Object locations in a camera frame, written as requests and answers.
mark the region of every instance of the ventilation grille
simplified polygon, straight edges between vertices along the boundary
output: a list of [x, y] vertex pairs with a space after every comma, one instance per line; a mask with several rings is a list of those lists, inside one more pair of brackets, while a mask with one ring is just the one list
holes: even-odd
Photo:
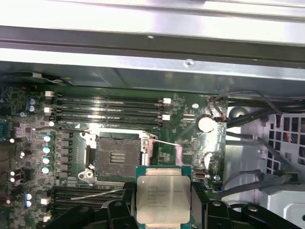
[[[289, 162], [305, 169], [305, 114], [284, 114], [276, 116], [269, 124], [269, 145], [275, 148]], [[281, 169], [281, 164], [268, 152], [267, 173]]]

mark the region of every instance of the capacitor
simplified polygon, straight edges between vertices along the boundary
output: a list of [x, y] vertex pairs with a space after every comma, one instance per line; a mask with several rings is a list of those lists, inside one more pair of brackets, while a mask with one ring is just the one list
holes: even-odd
[[44, 173], [44, 174], [48, 174], [49, 171], [50, 171], [50, 168], [49, 168], [49, 167], [43, 167], [43, 168], [41, 169], [41, 171], [42, 171], [42, 173]]
[[45, 146], [42, 151], [45, 153], [45, 154], [48, 154], [49, 152], [51, 152], [53, 149], [52, 146]]
[[34, 107], [33, 105], [30, 105], [30, 106], [29, 106], [29, 111], [30, 111], [30, 112], [34, 112], [34, 111], [35, 111], [35, 107]]
[[55, 126], [55, 123], [53, 121], [49, 121], [49, 126]]
[[44, 163], [44, 164], [49, 164], [50, 163], [50, 160], [47, 158], [47, 157], [44, 157], [43, 159], [42, 159], [42, 162]]
[[24, 112], [20, 112], [20, 114], [19, 114], [19, 115], [20, 115], [20, 117], [21, 117], [21, 118], [24, 118], [24, 117], [26, 117], [26, 116], [27, 116], [27, 115], [26, 115]]
[[53, 135], [46, 135], [45, 137], [43, 137], [43, 140], [45, 142], [50, 142], [51, 140], [53, 140], [54, 136]]
[[204, 133], [209, 133], [217, 127], [217, 123], [211, 117], [200, 117], [196, 122], [197, 129]]
[[33, 99], [33, 98], [29, 99], [29, 104], [30, 105], [34, 105], [35, 103], [36, 103], [35, 99]]
[[26, 200], [31, 200], [32, 199], [32, 195], [30, 193], [25, 194], [25, 199]]
[[27, 200], [24, 205], [25, 205], [25, 207], [29, 208], [30, 206], [32, 206], [32, 202]]

